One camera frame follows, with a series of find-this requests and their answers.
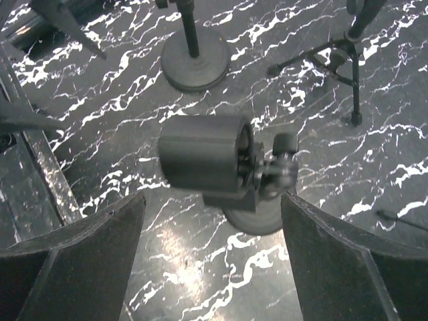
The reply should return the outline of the round base stand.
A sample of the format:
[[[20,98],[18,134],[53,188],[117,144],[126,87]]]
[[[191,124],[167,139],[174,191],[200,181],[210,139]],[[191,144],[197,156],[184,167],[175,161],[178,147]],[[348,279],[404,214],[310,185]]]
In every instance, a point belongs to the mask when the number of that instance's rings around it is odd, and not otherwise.
[[[274,137],[272,157],[256,142],[242,116],[174,116],[158,139],[158,159],[168,184],[198,192],[208,207],[248,235],[271,235],[282,228],[274,199],[296,192],[298,135]]]
[[[180,92],[202,92],[227,75],[231,51],[224,37],[211,27],[197,25],[192,0],[174,1],[183,29],[170,36],[160,55],[168,83]]]

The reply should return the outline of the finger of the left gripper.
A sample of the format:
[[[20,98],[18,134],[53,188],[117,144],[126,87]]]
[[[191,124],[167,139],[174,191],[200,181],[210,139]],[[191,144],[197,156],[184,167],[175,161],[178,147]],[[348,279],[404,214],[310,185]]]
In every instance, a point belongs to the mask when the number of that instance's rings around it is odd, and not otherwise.
[[[106,59],[106,54],[80,29],[80,25],[75,20],[71,11],[61,1],[35,0],[30,1],[29,6],[51,25],[80,42],[93,54],[104,60]]]
[[[1,134],[26,130],[63,130],[58,121],[27,109],[21,102],[10,101],[7,87],[1,79]]]

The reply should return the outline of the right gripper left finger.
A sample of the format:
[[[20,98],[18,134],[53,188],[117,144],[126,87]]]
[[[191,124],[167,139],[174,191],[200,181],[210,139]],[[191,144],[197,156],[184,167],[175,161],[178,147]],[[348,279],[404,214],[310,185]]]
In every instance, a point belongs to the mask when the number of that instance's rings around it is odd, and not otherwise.
[[[1,319],[118,320],[145,209],[134,193],[1,250]]]

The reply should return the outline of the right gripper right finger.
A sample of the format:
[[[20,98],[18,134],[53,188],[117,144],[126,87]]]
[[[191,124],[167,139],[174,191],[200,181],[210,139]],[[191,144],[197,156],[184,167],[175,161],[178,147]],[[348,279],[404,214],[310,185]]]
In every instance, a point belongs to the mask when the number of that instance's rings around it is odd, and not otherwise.
[[[284,237],[304,320],[426,320],[427,249],[367,232],[286,193]]]

